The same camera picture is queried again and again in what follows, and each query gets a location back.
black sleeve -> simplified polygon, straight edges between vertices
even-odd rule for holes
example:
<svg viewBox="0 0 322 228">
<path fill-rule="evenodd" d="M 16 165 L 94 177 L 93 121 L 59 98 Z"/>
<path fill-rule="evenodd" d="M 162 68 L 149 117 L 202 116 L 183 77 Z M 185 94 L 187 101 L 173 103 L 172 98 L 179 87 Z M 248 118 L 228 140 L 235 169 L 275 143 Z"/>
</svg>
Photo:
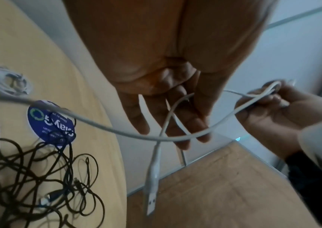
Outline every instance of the black sleeve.
<svg viewBox="0 0 322 228">
<path fill-rule="evenodd" d="M 291 185 L 322 226 L 322 170 L 302 151 L 288 157 L 286 163 Z"/>
</svg>

black cable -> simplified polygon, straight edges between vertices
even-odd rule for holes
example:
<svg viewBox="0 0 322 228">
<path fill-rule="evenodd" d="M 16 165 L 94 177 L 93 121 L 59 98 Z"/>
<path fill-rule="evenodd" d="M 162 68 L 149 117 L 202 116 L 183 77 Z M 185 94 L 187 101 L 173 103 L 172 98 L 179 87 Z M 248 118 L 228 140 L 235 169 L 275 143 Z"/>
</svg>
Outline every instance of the black cable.
<svg viewBox="0 0 322 228">
<path fill-rule="evenodd" d="M 0 184 L 0 208 L 3 208 L 4 212 L 0 216 L 0 227 L 11 227 L 12 223 L 15 221 L 23 220 L 25 221 L 25 228 L 29 226 L 29 224 L 33 221 L 40 220 L 50 213 L 56 213 L 59 217 L 59 228 L 67 226 L 69 228 L 75 228 L 72 224 L 68 222 L 69 215 L 62 215 L 59 211 L 61 208 L 66 207 L 70 213 L 73 215 L 79 216 L 89 216 L 91 215 L 96 207 L 97 201 L 100 202 L 103 215 L 99 225 L 96 228 L 99 228 L 104 221 L 105 217 L 105 206 L 102 199 L 95 194 L 91 187 L 95 183 L 98 173 L 99 167 L 97 160 L 94 156 L 83 153 L 73 157 L 73 148 L 70 142 L 70 137 L 68 135 L 69 132 L 76 136 L 74 131 L 68 130 L 68 132 L 61 130 L 57 127 L 54 123 L 53 119 L 51 118 L 52 113 L 50 113 L 50 119 L 53 125 L 56 127 L 55 131 L 49 132 L 48 134 L 53 135 L 61 135 L 54 140 L 49 142 L 40 142 L 34 148 L 23 151 L 20 145 L 13 140 L 0 138 L 0 141 L 11 143 L 17 149 L 17 153 L 5 156 L 1 149 L 0 149 L 0 171 L 6 168 L 14 170 L 16 172 L 14 181 L 12 184 L 8 186 L 1 186 Z M 46 146 L 56 145 L 54 150 L 47 153 L 42 157 L 36 157 L 38 151 Z M 25 161 L 25 156 L 30 155 L 30 159 L 28 163 Z M 42 162 L 47 160 L 50 156 L 55 156 L 54 163 L 50 166 L 50 168 L 46 171 L 45 175 L 36 175 L 32 170 L 31 167 L 34 163 Z M 78 161 L 82 157 L 85 157 L 86 163 L 86 180 L 85 183 L 78 181 L 77 179 L 74 180 L 74 172 L 73 172 L 73 165 L 75 161 Z M 56 168 L 57 164 L 59 164 L 60 159 L 64 160 L 64 164 L 59 165 Z M 96 164 L 96 176 L 91 182 L 91 174 L 90 174 L 90 159 Z M 57 173 L 61 170 L 65 169 L 65 173 L 62 180 L 58 179 L 50 179 L 49 176 Z M 39 202 L 38 198 L 38 189 L 44 183 L 51 182 L 52 185 L 59 184 L 60 189 L 56 191 L 49 192 L 47 196 L 49 196 L 49 205 L 45 203 L 42 205 Z M 30 190 L 26 191 L 22 194 L 22 198 L 20 198 L 20 192 L 24 191 L 25 183 L 33 183 L 33 186 Z M 76 196 L 80 195 L 81 199 L 79 202 L 79 208 L 71 207 L 71 202 L 75 200 Z M 87 204 L 89 202 L 86 200 L 87 195 L 92 196 L 93 207 L 90 212 L 85 212 L 87 208 Z M 31 204 L 25 203 L 27 199 L 31 199 Z M 41 208 L 43 211 L 35 212 L 36 208 Z"/>
</svg>

sticker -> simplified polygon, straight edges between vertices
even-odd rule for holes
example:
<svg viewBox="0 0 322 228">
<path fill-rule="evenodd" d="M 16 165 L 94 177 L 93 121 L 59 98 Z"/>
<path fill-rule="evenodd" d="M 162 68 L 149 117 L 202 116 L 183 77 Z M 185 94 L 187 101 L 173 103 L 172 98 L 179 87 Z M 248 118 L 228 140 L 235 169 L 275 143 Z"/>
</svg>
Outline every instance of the sticker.
<svg viewBox="0 0 322 228">
<path fill-rule="evenodd" d="M 36 103 L 58 107 L 50 101 L 36 101 Z M 59 113 L 30 106 L 27 111 L 27 118 L 33 132 L 46 143 L 59 147 L 67 142 L 66 138 L 69 142 L 73 142 L 76 138 L 73 121 Z"/>
</svg>

wooden table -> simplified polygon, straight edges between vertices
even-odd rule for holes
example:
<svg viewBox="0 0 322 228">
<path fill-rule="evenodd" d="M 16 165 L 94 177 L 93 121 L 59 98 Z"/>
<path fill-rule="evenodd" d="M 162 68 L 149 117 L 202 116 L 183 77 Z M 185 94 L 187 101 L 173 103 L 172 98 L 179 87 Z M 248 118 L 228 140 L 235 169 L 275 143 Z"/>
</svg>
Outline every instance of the wooden table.
<svg viewBox="0 0 322 228">
<path fill-rule="evenodd" d="M 31 99 L 52 101 L 111 126 L 101 103 L 75 66 L 43 31 L 7 0 L 0 0 L 0 65 L 23 73 L 31 80 L 34 85 Z M 31 148 L 37 137 L 29 127 L 26 112 L 26 106 L 0 103 L 0 136 L 18 142 L 23 148 Z M 115 135 L 81 122 L 77 123 L 76 133 L 77 138 L 73 142 L 74 155 L 90 153 L 96 157 L 100 167 L 99 177 L 92 190 L 102 198 L 106 207 L 102 227 L 125 227 L 125 173 Z M 5 154 L 15 153 L 15 148 L 9 143 L 2 143 L 1 147 Z M 76 176 L 78 168 L 82 172 L 82 164 L 74 167 Z M 7 183 L 11 175 L 10 172 L 0 172 L 0 181 Z M 46 194 L 54 188 L 43 186 L 40 194 Z M 70 214 L 67 209 L 62 209 L 62 213 Z M 91 216 L 86 219 L 80 217 L 73 221 L 73 225 L 96 227 L 102 213 L 98 204 Z M 57 218 L 53 213 L 48 218 L 49 224 L 44 219 L 32 223 L 31 227 L 58 227 L 57 221 L 52 221 Z"/>
<path fill-rule="evenodd" d="M 237 142 L 162 179 L 152 217 L 142 191 L 127 208 L 128 228 L 319 227 L 288 180 Z"/>
</svg>

